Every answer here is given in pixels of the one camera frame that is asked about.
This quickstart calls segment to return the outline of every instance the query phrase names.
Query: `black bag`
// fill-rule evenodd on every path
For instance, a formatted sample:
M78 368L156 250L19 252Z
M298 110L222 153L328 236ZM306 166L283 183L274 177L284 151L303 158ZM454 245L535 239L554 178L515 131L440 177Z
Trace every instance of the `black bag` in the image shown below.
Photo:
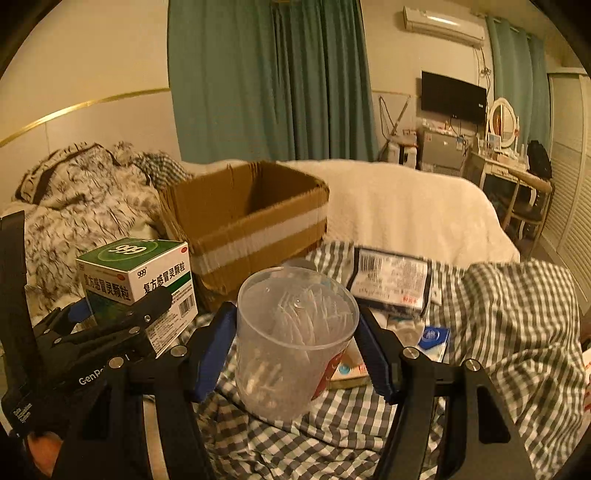
M528 172L536 175L543 180L552 178L552 165L546 149L537 140L532 140L527 145L527 156L530 160L530 169Z

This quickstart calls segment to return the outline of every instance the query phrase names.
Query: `bottle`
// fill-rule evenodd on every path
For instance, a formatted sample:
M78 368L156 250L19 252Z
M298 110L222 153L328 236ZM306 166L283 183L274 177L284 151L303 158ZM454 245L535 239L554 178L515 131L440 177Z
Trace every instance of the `bottle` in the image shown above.
M404 164L408 168L417 168L417 147L404 147Z
M396 142L388 144L388 163L400 162L400 146Z

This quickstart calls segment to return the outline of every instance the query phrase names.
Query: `bed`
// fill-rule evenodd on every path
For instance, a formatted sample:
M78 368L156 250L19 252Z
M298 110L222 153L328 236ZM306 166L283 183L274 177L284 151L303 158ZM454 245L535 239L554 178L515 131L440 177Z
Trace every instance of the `bed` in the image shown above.
M163 234L156 188L224 165L181 165L128 144L79 144L30 170L19 200L5 213L25 210L27 300L34 321L82 295L74 268L78 254L128 235ZM519 263L492 205L463 179L344 160L290 166L329 185L325 243L310 254L328 275L340 279L353 243L433 261L447 301L429 311L428 323L452 329L450 362L472 356L487 367L537 478L551 478L574 449L582 418L578 310L568 271ZM179 341L208 320L198 317ZM232 354L216 392L196 406L221 476L371 477L394 413L371 386L324 393L301 420L268 423L241 406L234 368ZM155 478L165 478L148 400L145 412L152 469ZM422 478L434 476L442 419L440 404Z

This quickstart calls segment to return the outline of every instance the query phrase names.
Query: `clear plastic container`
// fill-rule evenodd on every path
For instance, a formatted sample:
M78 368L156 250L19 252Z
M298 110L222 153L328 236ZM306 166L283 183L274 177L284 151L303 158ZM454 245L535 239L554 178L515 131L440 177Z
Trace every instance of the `clear plastic container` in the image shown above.
M359 323L341 284L299 267L250 276L238 294L238 393L265 419L306 413L326 388Z

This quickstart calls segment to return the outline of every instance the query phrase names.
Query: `patterned blanket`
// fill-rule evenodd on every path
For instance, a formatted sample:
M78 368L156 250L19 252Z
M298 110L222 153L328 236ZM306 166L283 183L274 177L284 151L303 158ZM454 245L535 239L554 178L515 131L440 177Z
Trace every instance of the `patterned blanket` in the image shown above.
M73 144L28 171L3 215L25 210L27 303L35 324L83 297L76 257L126 236L164 232L156 189L189 178L164 153Z
M309 258L340 281L352 245L324 244ZM442 291L427 324L451 331L448 360L480 361L508 404L538 479L551 478L572 453L582 421L584 377L578 306L570 273L556 265L433 263ZM180 340L186 341L199 317ZM215 392L196 406L199 426L220 478L367 479L394 418L371 385L328 391L293 423L249 414L236 389L235 346ZM443 432L436 407L421 478L434 478Z

